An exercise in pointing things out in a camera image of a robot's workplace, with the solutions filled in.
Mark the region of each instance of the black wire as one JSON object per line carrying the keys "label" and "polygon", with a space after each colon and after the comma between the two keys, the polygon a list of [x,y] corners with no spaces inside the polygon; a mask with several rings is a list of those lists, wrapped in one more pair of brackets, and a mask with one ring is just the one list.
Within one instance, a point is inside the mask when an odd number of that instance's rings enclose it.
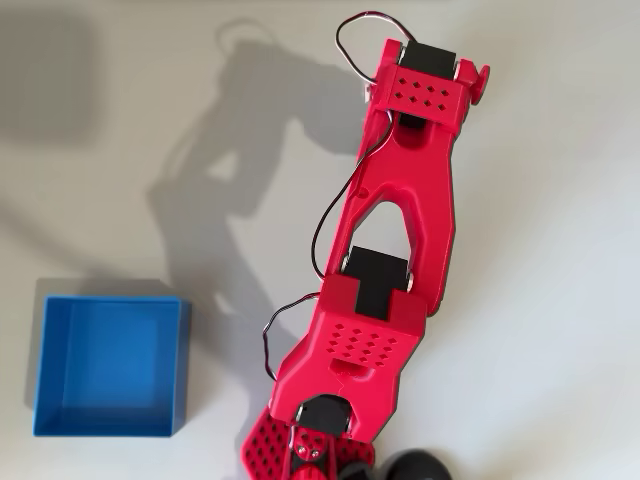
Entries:
{"label": "black wire", "polygon": [[360,78],[362,78],[365,82],[375,84],[375,83],[377,83],[376,79],[366,75],[362,70],[360,70],[356,66],[354,61],[351,59],[351,56],[347,53],[347,50],[342,46],[342,42],[340,42],[340,30],[342,30],[342,28],[344,26],[346,26],[346,25],[348,25],[348,24],[350,24],[352,22],[355,22],[357,20],[360,20],[360,19],[363,19],[363,18],[367,18],[367,17],[378,18],[378,19],[381,19],[381,20],[385,20],[387,22],[391,22],[396,27],[398,27],[398,29],[404,34],[405,37],[407,37],[407,39],[409,41],[415,41],[415,37],[398,20],[393,18],[391,15],[387,15],[386,13],[382,13],[382,12],[375,12],[375,11],[360,12],[360,13],[354,15],[353,17],[347,18],[344,22],[342,22],[338,26],[338,29],[336,30],[336,47],[338,47],[338,50],[340,50],[340,53],[342,53],[342,55],[347,60],[347,62],[351,66],[351,68],[353,68],[353,71],[356,72],[356,74],[358,74],[358,76]]}
{"label": "black wire", "polygon": [[316,261],[316,243],[318,242],[318,236],[320,235],[320,230],[322,230],[322,225],[324,224],[324,221],[327,219],[329,212],[331,212],[331,209],[335,206],[336,203],[338,203],[338,200],[340,200],[340,197],[344,195],[344,192],[347,190],[347,188],[349,188],[349,185],[351,184],[353,178],[356,176],[356,174],[360,170],[360,166],[363,164],[364,160],[367,158],[369,154],[371,154],[380,145],[382,145],[384,143],[384,140],[387,138],[387,135],[391,131],[391,126],[393,125],[393,116],[391,112],[387,112],[387,114],[389,115],[389,126],[387,127],[385,132],[380,136],[380,138],[378,138],[376,143],[374,143],[371,147],[369,147],[358,159],[356,163],[356,167],[353,169],[353,173],[351,174],[347,182],[344,184],[342,189],[340,189],[340,191],[338,192],[338,195],[336,195],[335,198],[331,200],[331,203],[322,214],[322,217],[320,217],[320,221],[318,222],[316,231],[313,233],[313,238],[311,239],[311,265],[313,265],[313,269],[316,271],[316,275],[318,275],[320,280],[324,279],[325,274],[322,273],[322,271],[318,267],[318,262]]}
{"label": "black wire", "polygon": [[[347,62],[349,63],[349,65],[351,65],[351,68],[353,68],[353,70],[356,72],[356,74],[358,74],[358,76],[360,78],[362,78],[363,80],[369,82],[369,83],[376,83],[376,80],[374,78],[371,78],[367,75],[365,75],[362,70],[360,70],[356,64],[353,62],[353,60],[351,59],[351,56],[347,53],[347,50],[342,46],[342,43],[340,42],[340,30],[342,30],[342,28],[346,25],[348,25],[349,23],[355,22],[357,20],[360,20],[361,18],[366,18],[366,17],[372,17],[372,18],[379,18],[382,20],[386,20],[388,22],[393,23],[396,27],[398,27],[398,29],[410,40],[410,41],[415,41],[414,36],[411,34],[411,32],[409,32],[409,30],[407,30],[405,28],[404,25],[402,25],[398,20],[396,20],[395,18],[393,18],[390,15],[387,15],[386,13],[382,13],[382,12],[375,12],[375,11],[366,11],[366,12],[361,12],[358,13],[357,15],[354,15],[353,17],[347,18],[344,22],[342,22],[339,26],[338,29],[336,30],[336,46],[338,47],[338,50],[340,50],[340,53],[342,53],[342,55],[344,56],[344,58],[347,60]],[[333,209],[333,207],[336,205],[336,203],[338,203],[338,200],[340,200],[340,198],[342,197],[342,195],[344,195],[344,192],[347,190],[347,188],[349,188],[349,185],[351,184],[351,182],[353,181],[354,177],[356,176],[356,174],[358,173],[359,169],[360,169],[360,165],[362,165],[362,163],[364,162],[364,160],[367,158],[367,156],[369,154],[371,154],[374,150],[376,150],[380,145],[382,145],[382,143],[384,142],[384,140],[387,138],[387,135],[389,134],[389,132],[391,131],[391,127],[393,126],[393,115],[391,112],[387,111],[387,114],[389,115],[389,126],[387,127],[386,131],[380,136],[380,138],[378,138],[378,140],[371,146],[369,147],[363,154],[362,156],[358,159],[358,161],[356,162],[356,166],[353,169],[353,172],[351,173],[351,175],[349,176],[347,182],[344,184],[344,186],[340,189],[340,192],[338,192],[338,195],[335,196],[335,198],[331,201],[331,203],[329,204],[329,206],[327,207],[327,209],[324,211],[324,213],[322,214],[322,217],[320,217],[320,221],[318,222],[318,226],[316,227],[316,231],[313,234],[313,239],[311,240],[311,264],[313,265],[313,269],[315,270],[316,274],[318,275],[318,277],[322,280],[325,277],[325,274],[322,273],[322,271],[320,270],[320,268],[318,267],[318,262],[316,261],[316,243],[318,241],[318,235],[320,234],[320,230],[322,230],[322,225],[324,224],[325,220],[327,219],[327,216],[329,215],[329,212],[331,212],[331,210]],[[311,300],[312,298],[316,298],[320,295],[320,292],[314,292],[314,293],[308,293],[305,296],[299,298],[298,300],[296,300],[295,302],[289,303],[287,305],[285,305],[284,307],[280,307],[278,310],[276,310],[276,312],[271,316],[271,318],[269,319],[269,322],[264,326],[264,328],[262,329],[262,342],[264,344],[264,369],[267,372],[267,375],[269,375],[269,377],[272,380],[276,380],[276,375],[275,373],[273,373],[273,370],[271,369],[271,367],[269,366],[269,338],[267,336],[267,333],[269,332],[269,329],[271,328],[271,325],[273,325],[273,322],[275,321],[276,317],[278,315],[280,315],[282,312],[284,312],[285,310],[289,310],[290,308],[293,308],[299,304],[301,304],[302,302],[306,302],[307,300]]]}
{"label": "black wire", "polygon": [[320,295],[320,292],[307,293],[304,297],[299,298],[295,302],[289,303],[288,305],[285,305],[284,307],[280,307],[276,311],[276,313],[274,313],[271,316],[271,319],[269,319],[269,323],[267,323],[264,326],[264,328],[262,329],[262,341],[264,343],[264,369],[267,371],[267,375],[269,375],[272,380],[275,381],[276,375],[275,375],[275,373],[273,373],[273,370],[271,370],[271,367],[269,366],[269,339],[267,338],[267,332],[271,328],[271,325],[273,324],[273,322],[276,319],[276,317],[278,315],[280,315],[282,312],[284,312],[285,310],[289,310],[290,308],[293,308],[296,305],[301,304],[302,302],[306,302],[307,300],[311,300],[312,298],[316,298],[318,295]]}

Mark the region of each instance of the red robotic arm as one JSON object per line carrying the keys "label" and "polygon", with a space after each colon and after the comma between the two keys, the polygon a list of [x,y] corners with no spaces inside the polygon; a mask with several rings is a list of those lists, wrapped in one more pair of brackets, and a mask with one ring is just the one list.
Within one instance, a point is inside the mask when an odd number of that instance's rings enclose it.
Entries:
{"label": "red robotic arm", "polygon": [[[387,40],[313,318],[244,445],[252,478],[332,479],[349,463],[373,463],[370,443],[442,298],[455,229],[451,149],[488,74],[451,52]],[[409,260],[350,250],[383,201],[403,212]]]}

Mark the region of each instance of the black wheel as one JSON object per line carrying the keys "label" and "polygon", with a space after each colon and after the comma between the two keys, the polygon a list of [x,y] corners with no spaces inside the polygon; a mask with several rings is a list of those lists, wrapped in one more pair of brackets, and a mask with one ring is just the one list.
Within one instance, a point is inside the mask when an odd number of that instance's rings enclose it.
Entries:
{"label": "black wheel", "polygon": [[451,474],[434,456],[413,450],[393,462],[386,480],[451,480]]}

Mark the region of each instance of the blue plastic container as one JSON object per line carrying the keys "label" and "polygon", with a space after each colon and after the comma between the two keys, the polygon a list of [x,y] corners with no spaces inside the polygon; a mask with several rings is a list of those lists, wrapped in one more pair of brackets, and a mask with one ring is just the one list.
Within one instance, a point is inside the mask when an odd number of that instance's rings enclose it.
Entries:
{"label": "blue plastic container", "polygon": [[168,437],[185,421],[189,304],[49,296],[34,435]]}

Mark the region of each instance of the white table surface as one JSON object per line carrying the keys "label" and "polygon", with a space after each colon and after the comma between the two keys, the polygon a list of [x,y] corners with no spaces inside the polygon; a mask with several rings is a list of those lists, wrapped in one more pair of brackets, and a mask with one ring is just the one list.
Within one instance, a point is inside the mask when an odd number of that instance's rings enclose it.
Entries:
{"label": "white table surface", "polygon": [[[492,66],[453,152],[446,294],[379,462],[419,447],[456,479],[640,478],[633,0],[0,2],[0,478],[245,478],[261,327],[318,287],[309,241],[360,138],[333,34],[366,8]],[[345,42],[372,71],[394,33]],[[355,243],[406,253],[398,210],[374,217]],[[38,299],[172,289],[199,309],[187,425],[32,437]],[[283,315],[277,357],[310,310]]]}

